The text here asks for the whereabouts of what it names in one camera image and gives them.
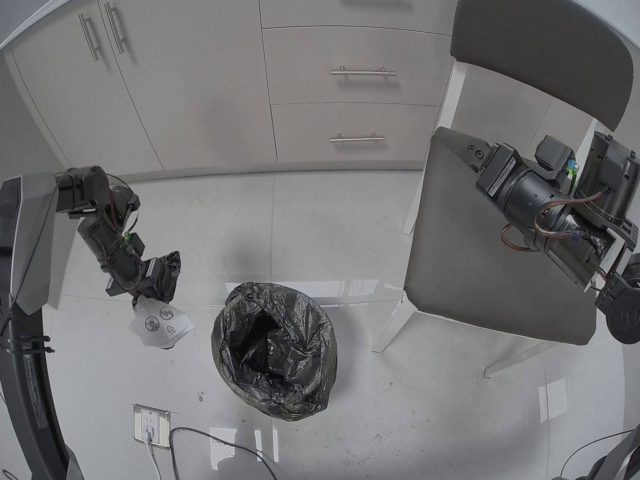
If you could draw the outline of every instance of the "chair backrest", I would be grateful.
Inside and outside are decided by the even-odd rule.
[[[571,0],[458,0],[451,54],[565,101],[612,131],[634,78],[620,37]]]

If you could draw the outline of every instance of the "drawer handle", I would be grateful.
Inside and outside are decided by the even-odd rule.
[[[118,47],[119,53],[124,53],[124,48],[122,47],[122,43],[124,43],[124,37],[120,37],[120,31],[118,30],[118,25],[116,24],[116,18],[113,16],[113,12],[117,11],[117,7],[111,7],[111,4],[107,2],[104,5],[105,11],[107,11],[107,18],[109,19],[109,25],[111,25],[111,32],[113,34],[113,38],[116,39],[116,46]]]
[[[380,71],[352,70],[352,69],[345,69],[344,66],[340,66],[340,69],[332,70],[331,74],[332,75],[396,76],[395,71],[386,71],[384,66],[380,66]]]
[[[100,51],[100,45],[96,46],[93,44],[91,32],[89,32],[89,22],[91,21],[91,18],[89,18],[89,16],[85,18],[84,13],[78,14],[78,17],[80,18],[82,32],[84,32],[86,43],[89,45],[89,50],[91,50],[91,57],[93,57],[93,62],[98,62],[98,52]]]
[[[341,133],[334,138],[329,139],[329,142],[358,142],[368,140],[384,140],[384,137],[378,137],[375,133],[372,133],[370,137],[343,137]]]

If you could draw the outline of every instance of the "tile floor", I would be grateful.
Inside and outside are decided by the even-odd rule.
[[[418,180],[418,172],[293,172],[134,184],[145,257],[180,250],[173,304],[196,327],[172,350],[142,347],[128,329],[129,300],[107,297],[108,276],[77,237],[45,328],[60,425],[85,478],[156,477],[131,437],[134,403],[174,412],[172,426],[213,429],[251,448],[260,441],[280,480],[546,480],[581,444],[622,430],[621,346],[602,321],[589,345],[557,346],[493,379],[486,366],[535,342],[416,314],[383,354],[370,351],[403,285],[411,237],[400,230]],[[245,280],[290,284],[327,305],[339,370],[326,411],[273,420],[220,379],[213,322]],[[0,438],[0,465],[27,479],[13,441]],[[617,442],[576,455],[569,477]],[[183,480],[269,477],[254,457],[201,436],[181,433],[175,444]],[[172,478],[169,452],[156,457]]]

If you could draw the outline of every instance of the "trash bin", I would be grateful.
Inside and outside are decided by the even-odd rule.
[[[317,302],[286,286],[244,283],[225,304],[211,348],[229,388],[286,421],[326,409],[338,353],[331,320]]]

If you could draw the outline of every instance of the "chair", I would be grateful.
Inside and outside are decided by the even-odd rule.
[[[633,84],[624,43],[571,0],[458,0],[451,54],[436,127],[451,126],[467,64],[531,85],[594,117],[587,145],[598,121],[615,130]],[[596,325],[593,293],[581,293],[543,254],[502,244],[506,220],[476,190],[475,174],[437,131],[427,155],[403,229],[410,234],[415,224],[404,293],[372,349],[381,353],[416,310],[541,340],[487,368],[486,376],[556,343],[588,343]]]

